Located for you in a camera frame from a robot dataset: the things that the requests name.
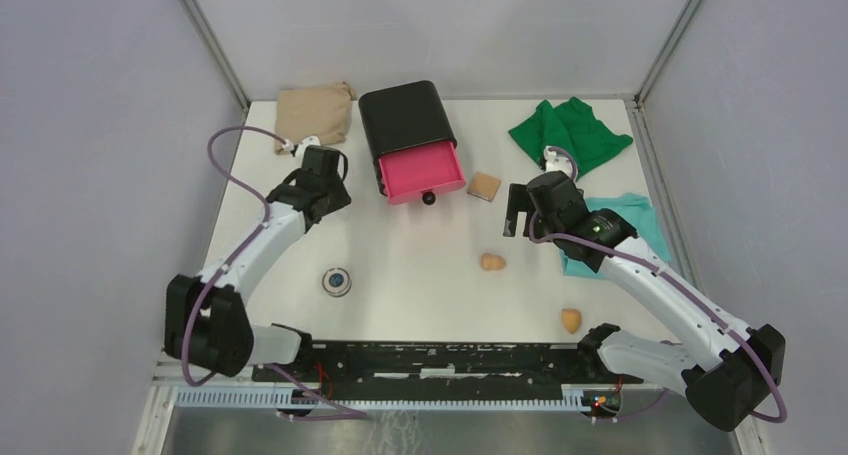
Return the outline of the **tan square compact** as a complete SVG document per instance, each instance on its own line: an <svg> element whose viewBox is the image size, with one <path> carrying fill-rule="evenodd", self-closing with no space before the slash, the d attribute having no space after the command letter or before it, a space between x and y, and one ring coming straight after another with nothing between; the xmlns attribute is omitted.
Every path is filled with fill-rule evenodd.
<svg viewBox="0 0 848 455"><path fill-rule="evenodd" d="M466 193L472 197L493 202L501 186L501 179L493 175L476 172L467 185Z"/></svg>

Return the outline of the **gourd-shaped beige makeup sponge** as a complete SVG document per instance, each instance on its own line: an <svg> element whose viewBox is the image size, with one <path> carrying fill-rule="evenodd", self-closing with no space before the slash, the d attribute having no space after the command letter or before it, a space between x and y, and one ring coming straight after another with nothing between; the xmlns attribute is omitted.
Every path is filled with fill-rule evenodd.
<svg viewBox="0 0 848 455"><path fill-rule="evenodd" d="M506 267L506 260L496 254L484 253L480 257L480 267L484 271L500 271Z"/></svg>

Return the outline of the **round powder jar blue label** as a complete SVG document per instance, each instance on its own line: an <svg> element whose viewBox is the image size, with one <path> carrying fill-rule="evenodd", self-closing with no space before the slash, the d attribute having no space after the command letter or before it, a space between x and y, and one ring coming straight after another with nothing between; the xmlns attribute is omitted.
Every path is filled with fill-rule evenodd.
<svg viewBox="0 0 848 455"><path fill-rule="evenodd" d="M340 267L328 269L323 274L321 283L324 292L333 298L344 297L352 287L349 272Z"/></svg>

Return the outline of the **black pink drawer organizer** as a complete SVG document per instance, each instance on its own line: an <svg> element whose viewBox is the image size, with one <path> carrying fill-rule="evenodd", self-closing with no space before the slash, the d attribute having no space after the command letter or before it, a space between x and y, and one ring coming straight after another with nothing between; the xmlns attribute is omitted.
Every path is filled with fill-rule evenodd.
<svg viewBox="0 0 848 455"><path fill-rule="evenodd" d="M358 110L379 192L390 205L432 205L465 186L457 139L433 82L368 92Z"/></svg>

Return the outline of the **teardrop beige makeup sponge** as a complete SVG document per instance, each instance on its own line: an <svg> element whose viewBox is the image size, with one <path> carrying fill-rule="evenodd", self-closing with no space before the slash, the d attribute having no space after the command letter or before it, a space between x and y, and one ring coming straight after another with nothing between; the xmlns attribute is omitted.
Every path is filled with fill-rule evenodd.
<svg viewBox="0 0 848 455"><path fill-rule="evenodd" d="M561 310L561 322L569 334L577 334L582 326L582 313L575 308L564 308Z"/></svg>

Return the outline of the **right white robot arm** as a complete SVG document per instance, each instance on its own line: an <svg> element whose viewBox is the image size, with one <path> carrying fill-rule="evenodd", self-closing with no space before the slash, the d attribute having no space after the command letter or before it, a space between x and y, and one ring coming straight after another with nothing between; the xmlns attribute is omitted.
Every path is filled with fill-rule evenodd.
<svg viewBox="0 0 848 455"><path fill-rule="evenodd" d="M734 431L753 417L780 424L785 337L731 315L677 274L637 229L609 208L590 210L562 171L509 187L504 234L551 243L629 293L677 338L675 345L602 324L582 339L580 375L602 383L629 375L684 396L713 427Z"/></svg>

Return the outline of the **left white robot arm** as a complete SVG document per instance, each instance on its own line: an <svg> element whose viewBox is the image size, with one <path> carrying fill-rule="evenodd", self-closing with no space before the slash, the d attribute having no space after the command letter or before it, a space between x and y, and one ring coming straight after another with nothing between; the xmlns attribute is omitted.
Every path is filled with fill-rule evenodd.
<svg viewBox="0 0 848 455"><path fill-rule="evenodd" d="M307 379L314 354L309 334L253 324L247 302L284 252L326 216L351 202L348 159L332 147L308 146L301 165L262 198L256 226L232 252L193 276L176 275L165 302L164 351L185 366L233 377L250 365L276 363L291 381Z"/></svg>

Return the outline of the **beige folded cloth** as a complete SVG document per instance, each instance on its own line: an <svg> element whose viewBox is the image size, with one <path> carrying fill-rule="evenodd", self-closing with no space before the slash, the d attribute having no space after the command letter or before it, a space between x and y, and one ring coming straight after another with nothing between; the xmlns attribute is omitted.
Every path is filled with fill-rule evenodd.
<svg viewBox="0 0 848 455"><path fill-rule="evenodd" d="M293 144L310 136L316 136L321 145L343 143L356 99L356 91L344 81L281 90L277 96L274 132Z"/></svg>

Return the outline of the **teal cloth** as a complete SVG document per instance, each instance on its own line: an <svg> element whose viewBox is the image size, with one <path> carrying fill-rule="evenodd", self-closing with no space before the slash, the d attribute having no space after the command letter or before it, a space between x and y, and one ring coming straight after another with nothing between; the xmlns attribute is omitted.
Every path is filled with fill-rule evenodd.
<svg viewBox="0 0 848 455"><path fill-rule="evenodd" d="M625 193L613 198L590 197L585 199L591 211L608 208L621 215L636 230L657 256L666 263L672 261L672 255L660 230L656 210L648 197ZM563 274L567 277L603 280L604 277L593 272L583 262L572 261L565 254L561 256Z"/></svg>

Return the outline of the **green cloth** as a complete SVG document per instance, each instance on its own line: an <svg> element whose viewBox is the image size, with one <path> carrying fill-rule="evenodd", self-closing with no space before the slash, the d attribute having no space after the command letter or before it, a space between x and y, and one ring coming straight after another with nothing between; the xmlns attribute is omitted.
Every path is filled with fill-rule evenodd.
<svg viewBox="0 0 848 455"><path fill-rule="evenodd" d="M633 138L616 134L593 108L577 97L554 106L541 101L526 120L508 131L511 139L533 161L540 162L546 146L564 149L574 160L578 177L613 160L633 144Z"/></svg>

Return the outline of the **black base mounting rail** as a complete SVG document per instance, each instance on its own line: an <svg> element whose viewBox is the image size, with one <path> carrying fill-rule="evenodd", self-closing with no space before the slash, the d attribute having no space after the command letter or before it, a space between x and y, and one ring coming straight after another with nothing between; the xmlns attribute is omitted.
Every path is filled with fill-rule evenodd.
<svg viewBox="0 0 848 455"><path fill-rule="evenodd" d="M554 401L565 385L617 388L578 344L308 340L285 371L332 401Z"/></svg>

